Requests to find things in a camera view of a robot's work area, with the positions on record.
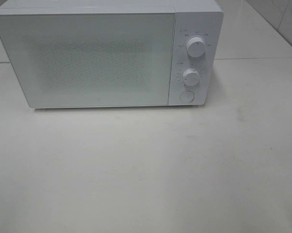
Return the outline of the round white door button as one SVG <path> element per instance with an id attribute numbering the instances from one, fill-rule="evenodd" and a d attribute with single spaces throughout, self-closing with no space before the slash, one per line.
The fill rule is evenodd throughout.
<path id="1" fill-rule="evenodd" d="M 192 91 L 183 91 L 179 98 L 182 102 L 190 103 L 194 100 L 195 94 Z"/>

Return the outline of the white timer knob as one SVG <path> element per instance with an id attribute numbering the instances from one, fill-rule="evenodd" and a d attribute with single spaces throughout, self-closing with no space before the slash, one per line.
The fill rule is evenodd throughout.
<path id="1" fill-rule="evenodd" d="M 195 86 L 200 81 L 200 74 L 194 68 L 189 68 L 182 73 L 182 80 L 186 86 Z"/>

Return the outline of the white microwave door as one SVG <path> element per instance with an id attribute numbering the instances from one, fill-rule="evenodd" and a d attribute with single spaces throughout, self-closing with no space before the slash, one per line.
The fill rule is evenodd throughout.
<path id="1" fill-rule="evenodd" d="M 173 14 L 0 16 L 33 108 L 168 103 Z"/>

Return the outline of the upper white power knob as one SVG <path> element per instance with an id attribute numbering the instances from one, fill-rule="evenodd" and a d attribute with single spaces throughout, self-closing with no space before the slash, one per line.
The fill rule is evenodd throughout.
<path id="1" fill-rule="evenodd" d="M 185 43 L 187 53 L 190 57 L 198 58 L 206 51 L 206 41 L 200 35 L 192 36 Z"/>

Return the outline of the white microwave oven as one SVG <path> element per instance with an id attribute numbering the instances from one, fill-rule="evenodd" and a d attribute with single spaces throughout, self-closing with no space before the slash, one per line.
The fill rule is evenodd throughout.
<path id="1" fill-rule="evenodd" d="M 165 106 L 204 104 L 224 17 L 213 0 L 8 0 L 0 6 L 0 16 L 124 14 L 174 15 L 169 94 Z M 206 51 L 198 58 L 190 57 L 185 46 L 195 35 L 206 41 Z M 200 74 L 195 86 L 183 83 L 182 73 L 189 68 Z M 194 92 L 194 100 L 182 102 L 179 97 L 183 91 Z"/>

